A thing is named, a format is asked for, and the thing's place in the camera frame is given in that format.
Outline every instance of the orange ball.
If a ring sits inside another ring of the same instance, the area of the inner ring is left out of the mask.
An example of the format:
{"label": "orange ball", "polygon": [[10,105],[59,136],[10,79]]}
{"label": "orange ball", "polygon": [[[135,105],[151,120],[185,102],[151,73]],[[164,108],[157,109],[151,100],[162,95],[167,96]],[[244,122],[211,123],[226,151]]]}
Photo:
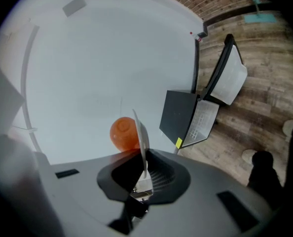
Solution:
{"label": "orange ball", "polygon": [[110,139],[121,152],[140,148],[136,124],[132,118],[117,119],[110,128]]}

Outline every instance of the mop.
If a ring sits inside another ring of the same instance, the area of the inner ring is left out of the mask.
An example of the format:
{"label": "mop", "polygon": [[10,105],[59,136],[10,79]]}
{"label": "mop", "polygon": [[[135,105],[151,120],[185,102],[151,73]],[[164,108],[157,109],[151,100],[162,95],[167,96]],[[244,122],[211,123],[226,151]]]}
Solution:
{"label": "mop", "polygon": [[245,23],[256,23],[256,22],[270,22],[276,23],[277,20],[273,14],[260,13],[258,5],[261,3],[259,0],[253,0],[256,6],[256,14],[249,14],[244,16]]}

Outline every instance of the black pants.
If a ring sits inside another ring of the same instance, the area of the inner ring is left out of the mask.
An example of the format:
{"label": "black pants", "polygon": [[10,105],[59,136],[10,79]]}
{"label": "black pants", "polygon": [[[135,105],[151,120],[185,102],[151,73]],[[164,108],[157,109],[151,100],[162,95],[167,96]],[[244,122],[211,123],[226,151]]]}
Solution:
{"label": "black pants", "polygon": [[272,154],[267,151],[259,151],[253,155],[252,162],[253,169],[248,187],[260,194],[272,209],[278,208],[282,202],[283,188],[273,169]]}

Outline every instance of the yellow sticker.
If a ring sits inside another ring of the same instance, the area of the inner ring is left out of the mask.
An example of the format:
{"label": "yellow sticker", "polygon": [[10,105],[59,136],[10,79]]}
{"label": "yellow sticker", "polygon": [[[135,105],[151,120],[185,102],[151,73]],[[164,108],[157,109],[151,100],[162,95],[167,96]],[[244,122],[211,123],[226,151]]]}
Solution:
{"label": "yellow sticker", "polygon": [[181,138],[178,138],[175,146],[179,149],[181,144],[182,144],[182,142],[183,142],[183,140]]}

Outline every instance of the white plastic panel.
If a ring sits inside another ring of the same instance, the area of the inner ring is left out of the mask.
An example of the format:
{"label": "white plastic panel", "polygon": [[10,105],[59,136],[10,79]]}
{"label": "white plastic panel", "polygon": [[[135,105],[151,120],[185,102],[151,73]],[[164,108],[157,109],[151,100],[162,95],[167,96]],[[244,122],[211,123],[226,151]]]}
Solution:
{"label": "white plastic panel", "polygon": [[218,109],[219,105],[215,103],[205,100],[197,102],[195,114],[192,118],[183,147],[208,138],[211,128],[215,122]]}
{"label": "white plastic panel", "polygon": [[227,105],[232,104],[247,77],[247,69],[242,64],[236,46],[232,47],[229,59],[211,96]]}

